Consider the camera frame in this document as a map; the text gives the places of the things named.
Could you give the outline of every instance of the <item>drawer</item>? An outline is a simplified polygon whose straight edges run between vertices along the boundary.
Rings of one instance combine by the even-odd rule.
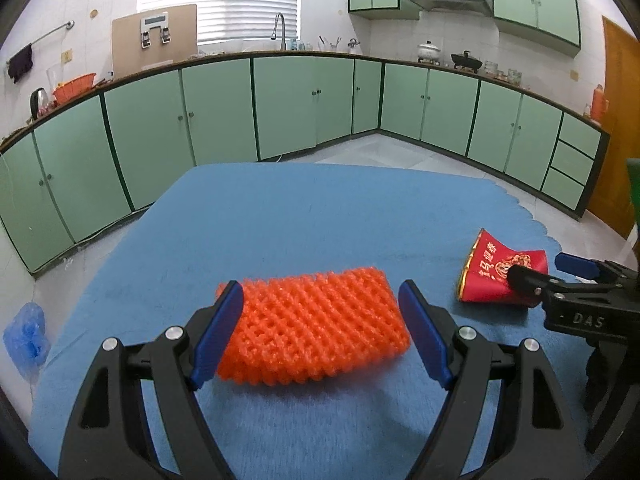
[[[575,117],[564,114],[560,138],[591,158],[596,157],[601,133]]]
[[[575,180],[571,180],[553,168],[549,168],[545,185],[542,187],[544,194],[555,198],[569,209],[575,209],[577,207],[583,191],[584,186],[581,186]]]
[[[591,174],[592,166],[593,161],[588,156],[574,150],[562,141],[558,142],[556,153],[551,161],[552,168],[562,171],[580,182],[580,184],[585,185]]]

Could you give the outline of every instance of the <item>orange bottle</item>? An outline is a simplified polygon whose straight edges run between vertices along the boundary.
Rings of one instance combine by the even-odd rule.
[[[602,85],[596,86],[593,91],[593,102],[591,103],[591,120],[597,123],[602,122],[604,114],[609,110],[609,101],[604,97]]]

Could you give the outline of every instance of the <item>faucet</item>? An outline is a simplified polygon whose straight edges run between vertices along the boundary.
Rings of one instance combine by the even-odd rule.
[[[284,35],[285,35],[284,14],[282,14],[281,12],[276,14],[276,23],[275,23],[275,25],[273,25],[273,34],[271,35],[271,39],[272,40],[276,39],[276,30],[278,28],[278,18],[282,18],[282,42],[280,43],[280,50],[286,50],[287,49],[287,45],[284,42]]]

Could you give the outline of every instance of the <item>blue gripper pad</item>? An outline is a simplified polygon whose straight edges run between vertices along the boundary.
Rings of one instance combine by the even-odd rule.
[[[226,294],[223,292],[216,304],[210,307],[215,308],[216,313],[193,351],[193,372],[190,380],[196,389],[201,388],[215,375],[222,354],[242,314],[242,286],[235,282],[230,290],[225,291]]]
[[[398,305],[429,377],[446,389],[454,379],[447,362],[447,345],[407,282],[400,285]]]
[[[559,253],[556,256],[556,269],[580,276],[585,280],[595,280],[600,276],[600,269],[594,261],[566,253]]]

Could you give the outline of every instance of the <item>black cloth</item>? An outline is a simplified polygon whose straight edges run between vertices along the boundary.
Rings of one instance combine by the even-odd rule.
[[[14,83],[17,83],[23,75],[31,70],[31,67],[33,67],[33,60],[31,59],[30,43],[9,60],[9,77],[14,80]]]

